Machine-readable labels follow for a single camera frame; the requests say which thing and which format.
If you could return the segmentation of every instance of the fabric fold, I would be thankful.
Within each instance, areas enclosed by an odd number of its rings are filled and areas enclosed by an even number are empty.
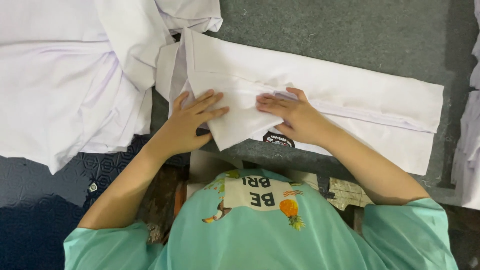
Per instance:
[[[162,50],[172,50],[170,46]],[[175,60],[159,57],[170,68],[157,74],[157,81],[170,81],[170,102],[187,80],[195,97],[211,88],[225,94],[212,109],[230,106],[230,112],[208,122],[220,150],[247,138],[265,140],[268,129],[275,133],[271,128],[283,120],[258,112],[255,97],[285,92],[289,86],[305,91],[318,111],[402,169],[426,173],[440,122],[443,86],[230,43],[190,29],[183,30],[177,46]],[[187,76],[176,70],[187,70]],[[167,89],[162,91],[166,96]],[[328,154],[319,147],[294,145]]]

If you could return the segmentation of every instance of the shirt sleeve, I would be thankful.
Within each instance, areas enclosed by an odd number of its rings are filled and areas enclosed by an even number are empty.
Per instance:
[[[388,269],[458,269],[445,210],[432,199],[365,207],[363,237]]]
[[[163,248],[147,245],[145,223],[123,229],[75,229],[63,242],[65,269],[145,270],[153,264]]]

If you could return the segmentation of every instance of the finger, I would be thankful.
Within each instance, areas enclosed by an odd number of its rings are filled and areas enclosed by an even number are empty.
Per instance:
[[[283,106],[278,105],[278,104],[257,103],[256,106],[257,106],[257,110],[259,110],[259,111],[269,112],[273,115],[280,116],[282,118],[284,118],[288,113],[288,108],[283,107]]]
[[[287,107],[290,104],[287,100],[276,98],[272,95],[257,96],[257,101],[262,104],[278,104],[283,107]]]
[[[290,92],[290,93],[292,93],[292,94],[295,94],[300,101],[308,102],[307,96],[306,96],[305,93],[304,93],[302,90],[300,90],[300,89],[293,88],[293,87],[287,87],[287,92]]]
[[[181,103],[188,97],[188,94],[188,91],[183,92],[173,101],[173,112],[181,110]]]
[[[193,108],[198,103],[200,103],[200,102],[204,101],[205,99],[213,96],[214,93],[215,93],[215,91],[213,89],[209,89],[208,91],[205,92],[205,94],[199,96],[199,98],[197,98],[194,102],[192,102],[190,105],[185,107],[185,109]]]
[[[197,148],[200,148],[204,145],[206,145],[211,139],[213,138],[212,134],[211,133],[207,133],[205,135],[202,135],[202,136],[197,136],[194,141],[197,145]]]
[[[202,102],[198,103],[197,105],[192,107],[193,112],[199,113],[204,111],[206,108],[210,107],[211,105],[217,103],[219,100],[223,98],[223,93],[218,93],[212,97],[209,97]]]
[[[294,133],[293,128],[289,127],[285,123],[278,124],[275,126],[275,128],[289,138],[291,138]]]
[[[230,110],[229,107],[223,107],[223,108],[220,108],[220,109],[203,112],[203,113],[200,114],[201,115],[200,120],[203,123],[207,122],[207,121],[210,121],[214,118],[217,118],[217,117],[220,117],[220,116],[226,114],[229,110]]]

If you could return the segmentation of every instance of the left hand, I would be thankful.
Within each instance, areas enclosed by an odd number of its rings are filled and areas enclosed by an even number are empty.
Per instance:
[[[217,93],[216,95],[214,93],[213,89],[208,90],[183,109],[181,104],[188,97],[189,93],[184,92],[178,96],[173,102],[172,116],[148,142],[155,149],[155,152],[162,151],[170,157],[190,152],[208,143],[212,139],[212,134],[197,136],[196,130],[198,126],[224,115],[229,110],[229,107],[223,107],[217,110],[205,111],[223,97],[223,93]]]

